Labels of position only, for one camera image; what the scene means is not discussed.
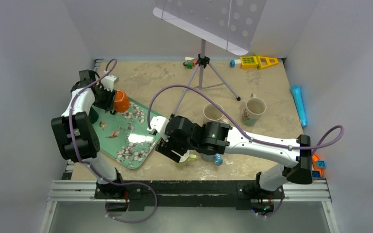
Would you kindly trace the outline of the orange mug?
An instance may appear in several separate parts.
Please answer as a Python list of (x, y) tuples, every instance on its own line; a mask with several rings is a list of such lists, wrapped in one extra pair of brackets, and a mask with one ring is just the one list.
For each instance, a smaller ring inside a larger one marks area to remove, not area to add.
[(122, 90), (117, 90), (115, 99), (113, 102), (113, 109), (110, 111), (111, 114), (124, 113), (130, 107), (130, 101), (127, 94)]

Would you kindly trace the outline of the blue butterfly mug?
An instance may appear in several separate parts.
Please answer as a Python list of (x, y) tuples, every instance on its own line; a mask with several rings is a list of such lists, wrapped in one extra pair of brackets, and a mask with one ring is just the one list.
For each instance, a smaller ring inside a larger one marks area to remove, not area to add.
[(214, 155), (201, 154), (201, 158), (204, 161), (212, 162), (212, 163), (214, 163), (217, 166), (221, 166), (223, 164), (223, 158), (222, 158), (222, 156), (219, 153), (216, 153)]

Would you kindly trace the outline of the cream dragon mug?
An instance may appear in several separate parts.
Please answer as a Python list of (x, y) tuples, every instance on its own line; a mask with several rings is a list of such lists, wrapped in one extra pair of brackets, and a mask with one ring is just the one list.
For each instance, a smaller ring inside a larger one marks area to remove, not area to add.
[(203, 108), (203, 124), (210, 121), (229, 124), (229, 120), (224, 116), (224, 114), (211, 103)]

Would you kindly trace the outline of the lime green mug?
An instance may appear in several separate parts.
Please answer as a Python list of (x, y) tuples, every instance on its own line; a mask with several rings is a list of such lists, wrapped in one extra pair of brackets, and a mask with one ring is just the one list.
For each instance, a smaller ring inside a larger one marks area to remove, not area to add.
[(180, 161), (176, 165), (178, 167), (183, 167), (191, 162), (197, 161), (197, 159), (198, 156), (196, 154), (191, 153), (191, 151), (188, 150), (183, 156), (181, 156)]

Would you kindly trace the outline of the cream coral shell mug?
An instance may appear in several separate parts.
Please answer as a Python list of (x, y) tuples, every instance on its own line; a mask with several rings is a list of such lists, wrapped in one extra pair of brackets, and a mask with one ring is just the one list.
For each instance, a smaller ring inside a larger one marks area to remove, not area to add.
[(255, 93), (252, 93), (244, 104), (241, 121), (246, 126), (254, 126), (266, 110), (267, 105), (264, 100), (259, 98)]

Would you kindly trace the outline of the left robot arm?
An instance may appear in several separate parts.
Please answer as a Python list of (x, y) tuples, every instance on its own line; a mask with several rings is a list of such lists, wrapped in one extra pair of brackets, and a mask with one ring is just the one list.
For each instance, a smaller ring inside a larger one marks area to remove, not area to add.
[(71, 101), (60, 117), (51, 120), (61, 156), (81, 163), (96, 177), (95, 198), (119, 199), (126, 192), (121, 174), (100, 152), (100, 141), (93, 124), (99, 116), (93, 107), (111, 111), (116, 96), (101, 82), (93, 70), (79, 72), (79, 81), (71, 89)]

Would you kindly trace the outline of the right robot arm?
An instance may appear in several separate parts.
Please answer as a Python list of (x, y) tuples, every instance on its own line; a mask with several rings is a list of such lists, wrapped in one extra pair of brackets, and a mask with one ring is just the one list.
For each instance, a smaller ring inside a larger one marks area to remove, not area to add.
[(310, 138), (303, 134), (296, 139), (274, 138), (240, 132), (237, 127), (216, 121), (200, 126), (182, 116), (154, 116), (147, 129), (161, 137), (155, 150), (176, 163), (188, 158), (192, 150), (208, 157), (241, 154), (276, 162), (273, 168), (260, 172), (253, 184), (254, 193), (261, 198), (288, 182), (313, 182), (312, 156), (306, 149)]

